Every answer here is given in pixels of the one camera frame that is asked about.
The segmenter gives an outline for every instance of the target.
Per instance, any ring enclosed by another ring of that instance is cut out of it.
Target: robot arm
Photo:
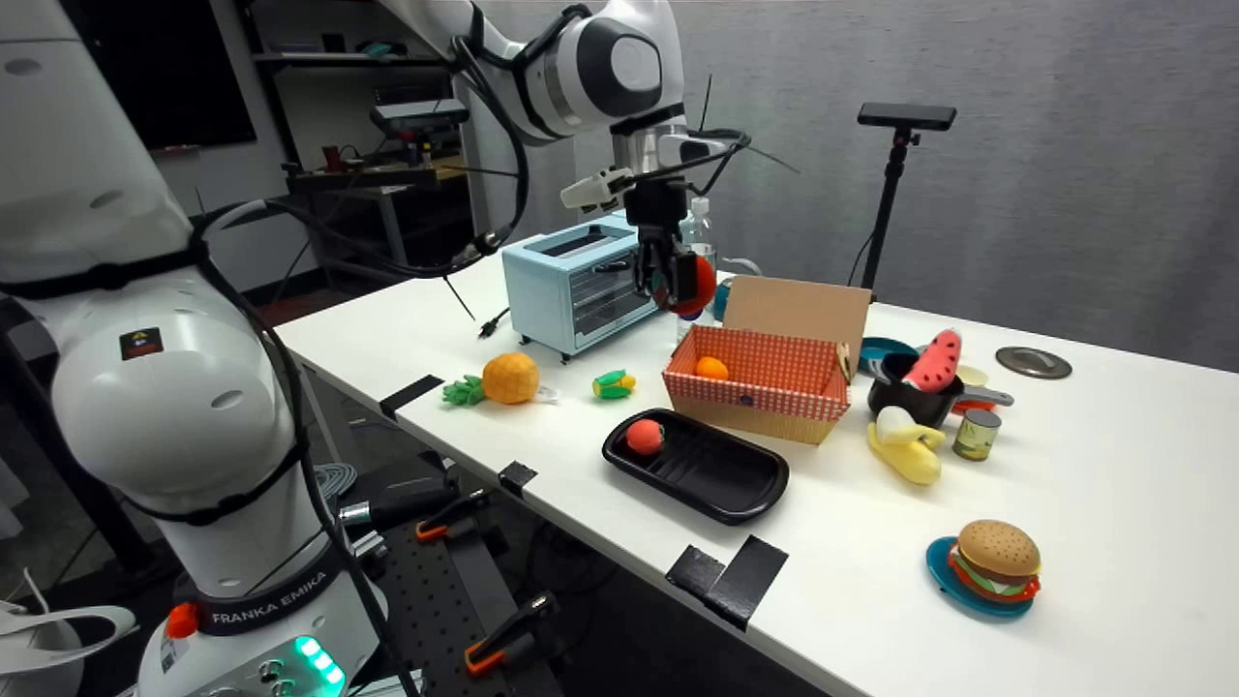
[[[567,7],[537,39],[512,42],[472,0],[382,0],[451,57],[523,145],[613,127],[617,167],[561,190],[571,208],[623,197],[638,230],[637,285],[668,309],[700,313],[712,266],[682,246],[690,167],[726,164],[743,135],[684,127],[684,72],[672,0]]]

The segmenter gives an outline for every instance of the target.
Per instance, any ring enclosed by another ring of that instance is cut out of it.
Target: hamburger toy
[[[1017,619],[1042,592],[1038,541],[1002,521],[975,521],[962,539],[936,539],[927,561],[953,606],[988,619]]]

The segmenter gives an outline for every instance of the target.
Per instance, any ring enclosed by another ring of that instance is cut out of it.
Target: cardboard box
[[[824,443],[848,414],[869,291],[766,277],[731,281],[726,327],[692,327],[661,379],[673,412],[795,443]],[[696,376],[717,358],[731,379]]]

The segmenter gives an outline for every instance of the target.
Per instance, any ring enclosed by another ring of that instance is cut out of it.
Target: floor
[[[342,303],[342,294],[304,294],[265,313],[287,322],[318,305]],[[18,570],[31,570],[40,585],[73,583],[88,585],[113,561],[110,545],[92,536],[88,521],[60,483],[55,468],[40,459],[40,447],[18,430],[16,414],[0,401],[0,454],[16,467],[31,500],[18,508],[26,532],[0,541],[0,592],[25,590]],[[355,468],[386,468],[412,459],[420,447],[401,430],[370,430]],[[561,616],[554,632],[561,689],[571,697],[814,697],[774,664],[753,655],[740,639],[717,632],[700,616],[626,578],[599,554],[531,521],[526,513],[502,508],[506,574],[515,598],[554,590]]]

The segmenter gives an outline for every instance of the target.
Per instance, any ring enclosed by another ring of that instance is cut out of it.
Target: small cup
[[[891,353],[882,358],[874,385],[869,389],[869,414],[878,419],[882,406],[903,406],[921,425],[940,425],[953,403],[966,396],[966,379],[953,379],[940,393],[918,393],[903,385],[903,376],[918,363],[918,358]]]

